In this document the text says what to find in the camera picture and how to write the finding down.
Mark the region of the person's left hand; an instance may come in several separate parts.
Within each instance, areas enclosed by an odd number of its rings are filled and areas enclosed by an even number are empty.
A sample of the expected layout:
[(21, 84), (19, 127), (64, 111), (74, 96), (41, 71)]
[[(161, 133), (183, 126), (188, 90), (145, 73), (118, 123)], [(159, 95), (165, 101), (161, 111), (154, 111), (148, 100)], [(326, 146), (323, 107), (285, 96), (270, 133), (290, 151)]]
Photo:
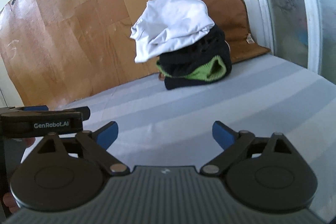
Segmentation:
[[(35, 138), (22, 139), (22, 141), (26, 143), (27, 148), (31, 147), (34, 144), (35, 140)], [(14, 196), (10, 192), (4, 194), (2, 200), (5, 204), (5, 207), (7, 207), (11, 213), (15, 213), (19, 210), (19, 206), (17, 205)]]

